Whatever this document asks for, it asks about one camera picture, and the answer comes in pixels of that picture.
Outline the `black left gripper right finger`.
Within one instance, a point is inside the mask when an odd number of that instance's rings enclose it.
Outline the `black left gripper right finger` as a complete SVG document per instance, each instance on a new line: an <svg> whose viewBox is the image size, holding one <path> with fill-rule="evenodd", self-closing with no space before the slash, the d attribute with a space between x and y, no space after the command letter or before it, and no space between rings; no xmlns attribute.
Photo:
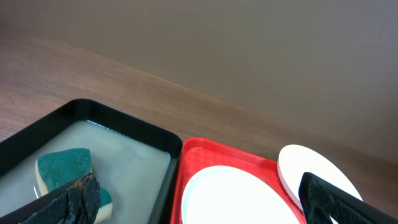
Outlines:
<svg viewBox="0 0 398 224"><path fill-rule="evenodd" d="M397 224L396 218L310 172L303 174L298 194L308 224Z"/></svg>

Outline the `white plate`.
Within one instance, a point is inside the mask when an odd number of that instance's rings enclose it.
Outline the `white plate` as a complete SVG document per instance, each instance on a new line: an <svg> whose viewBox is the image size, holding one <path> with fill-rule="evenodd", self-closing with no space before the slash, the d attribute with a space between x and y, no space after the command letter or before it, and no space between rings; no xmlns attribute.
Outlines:
<svg viewBox="0 0 398 224"><path fill-rule="evenodd" d="M290 144L284 146L277 160L277 173L287 195L302 211L299 186L305 172L311 172L325 181L361 200L353 183L331 161L305 146Z"/></svg>

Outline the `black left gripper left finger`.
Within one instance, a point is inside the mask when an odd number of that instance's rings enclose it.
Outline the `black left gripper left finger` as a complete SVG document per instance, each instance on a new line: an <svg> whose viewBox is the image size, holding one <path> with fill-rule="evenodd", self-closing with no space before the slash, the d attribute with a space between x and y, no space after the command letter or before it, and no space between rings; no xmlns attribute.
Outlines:
<svg viewBox="0 0 398 224"><path fill-rule="evenodd" d="M19 223L94 224L100 205L100 184L89 173L23 207Z"/></svg>

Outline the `light blue plate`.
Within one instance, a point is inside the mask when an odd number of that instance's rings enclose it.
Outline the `light blue plate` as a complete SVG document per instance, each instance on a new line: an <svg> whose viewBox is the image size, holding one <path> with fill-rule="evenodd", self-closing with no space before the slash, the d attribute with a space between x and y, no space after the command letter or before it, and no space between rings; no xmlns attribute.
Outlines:
<svg viewBox="0 0 398 224"><path fill-rule="evenodd" d="M187 182L181 201L184 224L299 224L287 203L254 175L211 166Z"/></svg>

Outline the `green yellow sponge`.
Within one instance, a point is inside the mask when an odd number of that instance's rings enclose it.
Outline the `green yellow sponge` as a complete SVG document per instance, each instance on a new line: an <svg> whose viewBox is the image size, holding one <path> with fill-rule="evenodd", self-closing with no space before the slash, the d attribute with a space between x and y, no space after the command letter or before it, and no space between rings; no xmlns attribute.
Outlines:
<svg viewBox="0 0 398 224"><path fill-rule="evenodd" d="M35 162L36 179L43 196L89 173L93 174L91 152L85 148L44 154ZM100 199L101 205L94 223L109 219L113 211L111 195L101 186Z"/></svg>

